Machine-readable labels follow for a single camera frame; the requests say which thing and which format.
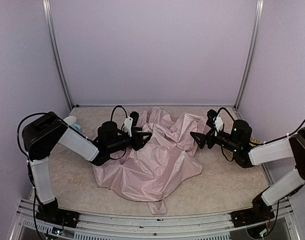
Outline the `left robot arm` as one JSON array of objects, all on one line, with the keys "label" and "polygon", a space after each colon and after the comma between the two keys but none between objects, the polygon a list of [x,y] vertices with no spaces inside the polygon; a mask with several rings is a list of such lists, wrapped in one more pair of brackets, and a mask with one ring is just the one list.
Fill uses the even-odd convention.
[{"label": "left robot arm", "polygon": [[49,157],[56,145],[61,145],[94,166],[102,166],[113,160],[113,154],[142,149],[152,137],[136,127],[139,114],[132,112],[121,129],[114,121],[106,121],[97,129],[97,136],[91,140],[74,129],[53,111],[35,113],[37,119],[17,129],[20,151],[26,155],[30,179],[35,195],[42,205],[57,204],[52,189]]}]

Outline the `aluminium frame post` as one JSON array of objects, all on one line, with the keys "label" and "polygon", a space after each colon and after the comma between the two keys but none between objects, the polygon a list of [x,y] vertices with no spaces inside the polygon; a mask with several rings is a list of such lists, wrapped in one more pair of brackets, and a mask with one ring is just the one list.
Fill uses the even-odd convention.
[{"label": "aluminium frame post", "polygon": [[53,59],[54,59],[55,67],[56,67],[57,74],[59,77],[59,83],[62,88],[63,96],[64,96],[65,102],[67,104],[68,110],[71,111],[74,108],[74,104],[72,101],[68,83],[66,81],[62,61],[60,58],[60,51],[59,51],[58,44],[57,44],[55,25],[54,25],[53,16],[52,16],[51,1],[43,0],[42,6],[43,6],[43,12],[44,12],[44,16],[45,16],[46,26],[48,29],[48,35],[49,35],[50,46],[51,46],[51,50],[52,50],[52,54],[53,54]]},{"label": "aluminium frame post", "polygon": [[249,80],[249,75],[251,72],[253,59],[256,52],[256,46],[257,46],[257,40],[260,32],[260,25],[262,21],[262,15],[263,15],[263,8],[264,8],[264,0],[257,0],[256,1],[256,8],[255,8],[255,14],[254,14],[254,21],[253,21],[253,27],[251,32],[251,38],[250,38],[250,44],[248,48],[248,53],[246,57],[246,63],[244,67],[244,71],[242,74],[242,80],[241,84],[238,90],[237,98],[234,104],[234,108],[236,111],[239,111],[243,97],[246,92],[247,83]]}]

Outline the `left aluminium frame post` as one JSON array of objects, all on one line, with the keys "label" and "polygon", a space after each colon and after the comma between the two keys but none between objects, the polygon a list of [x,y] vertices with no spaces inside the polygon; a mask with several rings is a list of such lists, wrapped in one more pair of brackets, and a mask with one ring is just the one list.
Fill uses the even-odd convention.
[{"label": "left aluminium frame post", "polygon": [[57,74],[59,77],[59,83],[62,88],[63,96],[64,96],[65,102],[67,104],[68,110],[71,111],[74,108],[74,104],[72,101],[68,83],[66,81],[62,61],[60,58],[60,51],[59,51],[58,44],[57,44],[55,25],[54,25],[53,16],[52,16],[51,1],[43,0],[42,6],[43,6],[43,12],[44,12],[44,16],[45,16],[46,26],[48,29],[48,35],[49,35],[50,46],[51,46],[51,50],[52,50],[52,54],[53,54],[53,59],[54,59],[55,67],[56,67]]}]

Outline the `right aluminium frame post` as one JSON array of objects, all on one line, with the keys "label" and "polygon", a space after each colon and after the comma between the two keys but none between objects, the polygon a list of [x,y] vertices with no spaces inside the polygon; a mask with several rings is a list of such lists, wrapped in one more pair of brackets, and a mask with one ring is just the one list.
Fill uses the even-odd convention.
[{"label": "right aluminium frame post", "polygon": [[236,111],[239,111],[243,97],[246,92],[247,83],[249,80],[249,75],[251,72],[253,59],[256,52],[256,46],[257,46],[257,40],[260,32],[260,25],[262,21],[262,15],[263,15],[263,8],[264,8],[264,0],[257,0],[256,1],[256,8],[255,8],[255,14],[254,14],[254,21],[253,21],[253,27],[251,32],[251,38],[250,38],[250,44],[248,48],[248,53],[246,57],[246,63],[244,67],[244,71],[242,74],[242,80],[241,84],[238,90],[237,98],[234,104],[234,108]]}]

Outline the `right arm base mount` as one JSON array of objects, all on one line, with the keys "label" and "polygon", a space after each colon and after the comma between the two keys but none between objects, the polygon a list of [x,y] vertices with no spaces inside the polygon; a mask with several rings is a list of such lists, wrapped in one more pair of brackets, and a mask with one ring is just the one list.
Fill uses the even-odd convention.
[{"label": "right arm base mount", "polygon": [[275,214],[271,206],[254,205],[251,208],[233,211],[230,216],[234,227],[239,228],[273,219]]}]

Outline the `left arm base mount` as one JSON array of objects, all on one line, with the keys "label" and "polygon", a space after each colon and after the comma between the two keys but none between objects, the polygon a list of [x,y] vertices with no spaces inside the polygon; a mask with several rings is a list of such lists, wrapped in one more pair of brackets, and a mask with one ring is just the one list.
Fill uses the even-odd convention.
[{"label": "left arm base mount", "polygon": [[74,229],[77,227],[79,217],[80,213],[77,211],[62,208],[51,209],[41,205],[38,206],[36,213],[38,220]]}]

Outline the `aluminium front rail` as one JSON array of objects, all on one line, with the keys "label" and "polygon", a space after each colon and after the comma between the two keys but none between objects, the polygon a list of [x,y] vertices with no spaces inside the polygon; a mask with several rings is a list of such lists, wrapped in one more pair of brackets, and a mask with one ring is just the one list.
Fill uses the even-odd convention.
[{"label": "aluminium front rail", "polygon": [[37,206],[22,199],[7,239],[18,240],[24,228],[40,236],[65,240],[228,240],[231,232],[248,230],[264,222],[240,223],[231,211],[178,216],[127,216],[78,211],[76,220],[63,224],[33,218]]}]

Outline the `light blue enamel mug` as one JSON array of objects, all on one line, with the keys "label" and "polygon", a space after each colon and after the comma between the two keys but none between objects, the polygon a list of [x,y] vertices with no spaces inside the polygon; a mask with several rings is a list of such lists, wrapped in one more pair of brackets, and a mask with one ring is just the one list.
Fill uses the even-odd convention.
[{"label": "light blue enamel mug", "polygon": [[78,133],[82,133],[82,127],[77,123],[77,118],[75,116],[67,116],[63,119],[63,121]]}]

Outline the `woven bamboo tray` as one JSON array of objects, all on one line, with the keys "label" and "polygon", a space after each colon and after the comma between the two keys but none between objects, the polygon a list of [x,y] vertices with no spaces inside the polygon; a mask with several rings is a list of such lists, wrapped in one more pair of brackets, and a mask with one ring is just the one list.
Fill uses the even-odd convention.
[{"label": "woven bamboo tray", "polygon": [[230,140],[228,143],[220,146],[221,153],[228,162],[235,162],[243,168],[250,168],[253,165],[250,163],[249,152],[254,147],[263,145],[252,136],[247,140]]}]

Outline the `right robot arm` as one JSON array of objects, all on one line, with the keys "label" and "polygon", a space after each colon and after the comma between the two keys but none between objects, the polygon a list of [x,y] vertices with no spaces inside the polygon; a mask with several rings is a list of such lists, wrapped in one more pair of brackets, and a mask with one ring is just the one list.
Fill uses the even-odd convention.
[{"label": "right robot arm", "polygon": [[206,133],[191,132],[200,149],[218,145],[232,153],[233,160],[242,168],[252,168],[268,162],[293,158],[295,167],[253,200],[254,205],[272,206],[280,199],[305,185],[305,127],[293,134],[267,143],[251,146],[252,128],[244,120],[235,120],[231,133],[211,124]]}]

